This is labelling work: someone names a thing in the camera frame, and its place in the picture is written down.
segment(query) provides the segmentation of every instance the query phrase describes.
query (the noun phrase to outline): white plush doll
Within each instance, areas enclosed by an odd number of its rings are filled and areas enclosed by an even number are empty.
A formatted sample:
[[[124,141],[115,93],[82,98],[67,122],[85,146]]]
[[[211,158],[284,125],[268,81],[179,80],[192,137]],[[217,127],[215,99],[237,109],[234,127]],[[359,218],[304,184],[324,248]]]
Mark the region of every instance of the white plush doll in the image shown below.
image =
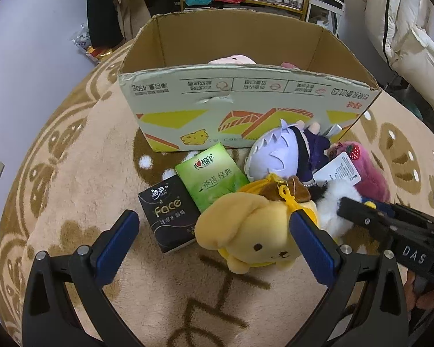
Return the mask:
[[[325,230],[332,238],[337,240],[344,236],[354,224],[339,217],[339,202],[347,197],[354,201],[362,202],[362,197],[348,181],[334,180],[328,183],[323,197],[317,200],[318,228]]]

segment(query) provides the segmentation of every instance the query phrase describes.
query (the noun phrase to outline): yellow plush toy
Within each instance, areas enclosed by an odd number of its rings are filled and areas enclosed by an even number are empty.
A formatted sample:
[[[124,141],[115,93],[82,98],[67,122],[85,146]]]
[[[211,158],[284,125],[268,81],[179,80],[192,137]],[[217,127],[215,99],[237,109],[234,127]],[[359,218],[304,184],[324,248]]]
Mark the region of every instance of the yellow plush toy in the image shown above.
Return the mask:
[[[269,174],[209,206],[196,223],[196,241],[218,250],[237,274],[272,263],[287,269],[300,256],[289,232],[289,217],[299,209],[317,223],[316,206],[302,183]]]

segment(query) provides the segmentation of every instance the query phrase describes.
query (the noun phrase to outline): beige rug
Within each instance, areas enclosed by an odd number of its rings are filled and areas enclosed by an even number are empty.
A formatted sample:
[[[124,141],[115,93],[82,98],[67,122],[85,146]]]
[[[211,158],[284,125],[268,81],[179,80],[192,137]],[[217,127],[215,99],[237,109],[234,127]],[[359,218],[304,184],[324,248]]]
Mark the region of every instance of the beige rug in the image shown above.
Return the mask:
[[[23,296],[36,252],[72,253],[93,243],[129,208],[140,216],[140,233],[104,291],[146,346],[285,346],[325,291],[302,257],[288,272],[271,265],[236,275],[218,254],[197,244],[170,255],[157,246],[137,193],[172,175],[174,166],[193,153],[149,148],[116,82],[128,45],[100,64],[56,110],[19,170],[0,224],[2,323],[15,340],[21,339]],[[406,128],[388,123],[395,113],[388,116],[389,105],[379,101],[348,139],[373,151],[396,202],[434,215],[434,137],[413,124],[408,139],[402,132]],[[407,111],[389,103],[403,113],[399,121],[408,124]],[[415,151],[414,142],[421,138]],[[247,150],[229,152],[241,165]],[[345,241],[354,249],[376,248],[360,228]],[[69,291],[84,328],[96,336],[74,288]]]

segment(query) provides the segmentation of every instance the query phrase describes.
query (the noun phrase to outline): face logo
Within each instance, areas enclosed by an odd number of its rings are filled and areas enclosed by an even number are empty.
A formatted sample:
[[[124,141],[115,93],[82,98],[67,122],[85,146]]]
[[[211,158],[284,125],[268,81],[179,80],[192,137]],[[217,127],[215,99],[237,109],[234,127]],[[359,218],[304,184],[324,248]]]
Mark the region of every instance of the face logo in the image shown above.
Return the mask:
[[[200,168],[207,167],[209,164],[211,164],[214,161],[214,156],[212,154],[209,154],[208,156],[197,160],[194,163],[194,167],[198,170]]]
[[[158,206],[155,208],[156,217],[159,218],[159,214],[170,213],[172,210],[175,210],[177,207],[180,207],[181,205],[182,202],[177,198],[176,200],[169,202],[168,205],[164,205],[162,207]]]
[[[206,143],[209,135],[205,129],[197,130],[196,132],[182,135],[180,139],[186,145],[203,145]]]

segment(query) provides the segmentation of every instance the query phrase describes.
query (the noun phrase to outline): metal screw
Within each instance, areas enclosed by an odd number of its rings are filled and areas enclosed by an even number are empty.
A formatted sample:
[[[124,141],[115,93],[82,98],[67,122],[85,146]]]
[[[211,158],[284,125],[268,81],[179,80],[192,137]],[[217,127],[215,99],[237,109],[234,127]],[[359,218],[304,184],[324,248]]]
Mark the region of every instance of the metal screw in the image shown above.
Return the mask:
[[[77,248],[77,254],[79,256],[85,256],[89,250],[90,247],[88,245],[81,245],[80,247]]]
[[[46,255],[47,254],[43,250],[40,250],[40,252],[36,254],[36,258],[38,259],[38,261],[42,261],[42,259],[44,259]]]
[[[352,247],[350,247],[350,245],[347,244],[341,245],[341,252],[343,252],[344,254],[351,254]]]
[[[393,259],[394,258],[394,252],[392,252],[392,250],[386,249],[384,251],[384,256],[386,258]]]

